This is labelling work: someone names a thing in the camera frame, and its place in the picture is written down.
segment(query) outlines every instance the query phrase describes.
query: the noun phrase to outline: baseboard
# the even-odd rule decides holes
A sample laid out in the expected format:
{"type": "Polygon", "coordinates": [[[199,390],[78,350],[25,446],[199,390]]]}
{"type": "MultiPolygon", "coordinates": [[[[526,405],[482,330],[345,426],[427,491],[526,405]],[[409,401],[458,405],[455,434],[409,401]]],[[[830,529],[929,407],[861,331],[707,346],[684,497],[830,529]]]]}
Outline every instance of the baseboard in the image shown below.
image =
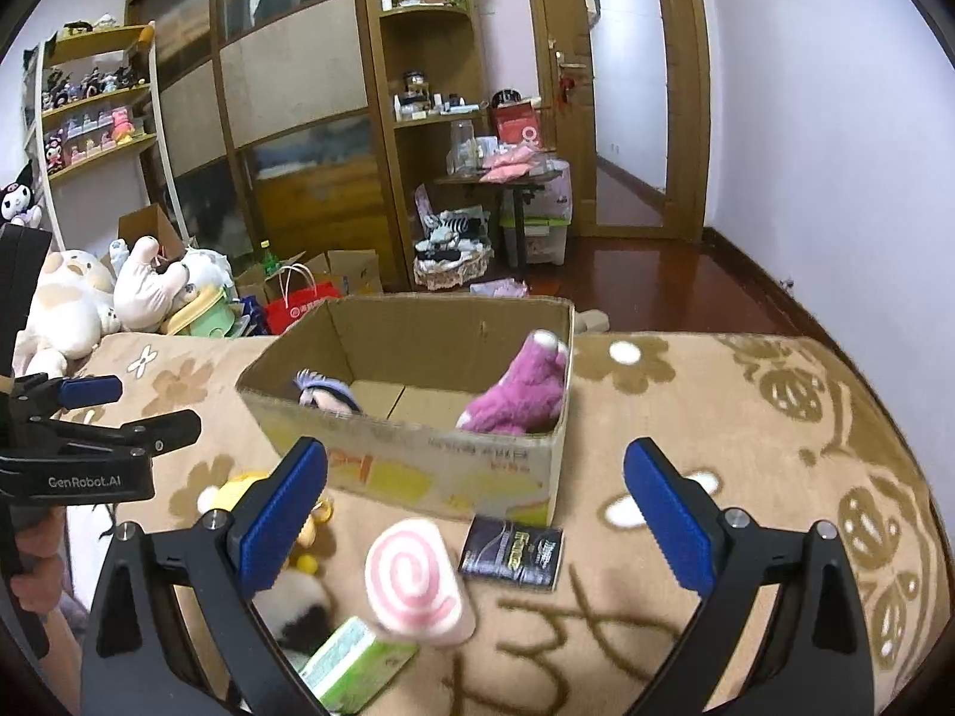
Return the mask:
{"type": "Polygon", "coordinates": [[[614,180],[627,186],[629,190],[636,193],[649,207],[656,209],[656,212],[662,214],[664,205],[667,204],[667,195],[658,188],[653,188],[651,184],[641,180],[635,174],[630,174],[626,169],[617,166],[613,161],[608,161],[602,155],[597,155],[597,166],[603,169],[614,180]]]}
{"type": "MultiPolygon", "coordinates": [[[[869,395],[872,396],[886,420],[890,422],[893,430],[895,430],[899,442],[910,453],[914,454],[905,441],[901,430],[899,430],[899,425],[896,424],[882,400],[872,389],[872,385],[858,370],[853,360],[842,351],[842,348],[829,336],[826,329],[806,311],[802,304],[790,296],[770,274],[719,231],[710,227],[703,228],[702,243],[713,251],[713,258],[732,277],[739,280],[744,288],[751,284],[754,290],[762,291],[770,298],[775,308],[788,317],[797,331],[823,344],[839,360],[842,360],[842,363],[848,366],[868,390],[869,395]]],[[[942,516],[939,514],[934,500],[931,504],[931,511],[935,524],[942,535],[945,565],[947,565],[949,573],[950,597],[955,601],[955,568],[953,568],[951,549],[947,541],[945,528],[942,525],[942,516]]],[[[916,675],[901,689],[901,692],[896,695],[891,705],[883,713],[887,716],[920,716],[925,713],[943,713],[944,708],[942,706],[950,706],[953,702],[953,689],[955,689],[955,618],[950,619],[916,675]]]]}

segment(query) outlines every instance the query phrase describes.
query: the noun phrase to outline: purple plush toy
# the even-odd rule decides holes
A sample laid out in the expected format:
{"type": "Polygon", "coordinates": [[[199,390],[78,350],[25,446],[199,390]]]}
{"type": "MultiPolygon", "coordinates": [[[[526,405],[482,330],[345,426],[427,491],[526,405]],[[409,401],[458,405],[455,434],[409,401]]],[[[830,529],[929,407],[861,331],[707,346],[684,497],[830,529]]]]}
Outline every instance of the purple plush toy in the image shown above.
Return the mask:
{"type": "Polygon", "coordinates": [[[457,427],[515,436],[550,430],[560,417],[567,360],[567,345],[557,336],[534,331],[500,382],[469,403],[457,427]]]}

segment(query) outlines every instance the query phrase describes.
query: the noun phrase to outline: screw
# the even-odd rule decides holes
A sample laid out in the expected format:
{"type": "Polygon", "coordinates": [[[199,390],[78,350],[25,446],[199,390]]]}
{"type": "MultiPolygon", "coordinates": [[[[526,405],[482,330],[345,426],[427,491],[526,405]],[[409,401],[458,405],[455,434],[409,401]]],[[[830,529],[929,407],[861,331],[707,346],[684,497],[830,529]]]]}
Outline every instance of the screw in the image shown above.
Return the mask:
{"type": "Polygon", "coordinates": [[[123,522],[116,527],[116,538],[121,541],[128,541],[135,535],[136,528],[137,524],[135,524],[135,522],[123,522]]]}
{"type": "Polygon", "coordinates": [[[226,521],[228,521],[228,519],[227,511],[212,509],[202,515],[202,527],[207,530],[218,530],[219,528],[226,527],[226,521]]]}
{"type": "Polygon", "coordinates": [[[827,541],[831,541],[839,535],[836,526],[828,519],[823,519],[823,521],[818,522],[817,525],[815,525],[815,531],[827,541]]]}
{"type": "Polygon", "coordinates": [[[751,522],[750,516],[742,509],[727,509],[723,516],[729,522],[729,527],[737,530],[742,530],[751,522]]]}

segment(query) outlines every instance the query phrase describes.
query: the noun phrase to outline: bag handle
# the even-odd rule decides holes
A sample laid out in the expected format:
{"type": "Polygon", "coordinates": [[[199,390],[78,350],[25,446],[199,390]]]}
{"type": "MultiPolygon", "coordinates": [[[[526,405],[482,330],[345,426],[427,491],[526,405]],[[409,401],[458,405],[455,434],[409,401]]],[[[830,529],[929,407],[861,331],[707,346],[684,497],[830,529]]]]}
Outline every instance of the bag handle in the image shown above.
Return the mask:
{"type": "Polygon", "coordinates": [[[292,282],[292,273],[298,272],[304,274],[304,277],[312,283],[312,293],[318,294],[318,283],[315,282],[315,276],[312,269],[309,269],[304,263],[290,263],[279,269],[279,289],[282,291],[282,301],[285,302],[285,309],[288,309],[288,287],[292,282]],[[282,273],[288,272],[288,277],[282,279],[282,273]]]}

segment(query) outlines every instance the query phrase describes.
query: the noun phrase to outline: blue gripper pad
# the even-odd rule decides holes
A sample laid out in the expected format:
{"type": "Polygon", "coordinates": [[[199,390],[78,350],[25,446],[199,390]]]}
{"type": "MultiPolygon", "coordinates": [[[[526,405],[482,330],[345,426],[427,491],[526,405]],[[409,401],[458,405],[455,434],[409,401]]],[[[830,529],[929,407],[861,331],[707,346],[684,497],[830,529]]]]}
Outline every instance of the blue gripper pad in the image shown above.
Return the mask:
{"type": "Polygon", "coordinates": [[[122,398],[122,382],[118,377],[81,377],[64,379],[56,395],[65,409],[102,406],[122,398]]]}
{"type": "Polygon", "coordinates": [[[680,586],[706,597],[716,581],[710,538],[672,486],[692,480],[680,476],[669,462],[658,466],[660,458],[666,461],[651,440],[632,442],[624,454],[624,484],[680,586]],[[657,460],[649,454],[651,449],[657,460]],[[667,467],[670,477],[665,475],[667,467]]]}
{"type": "Polygon", "coordinates": [[[245,600],[275,583],[327,480],[325,448],[303,436],[269,478],[242,495],[226,549],[245,600]]]}

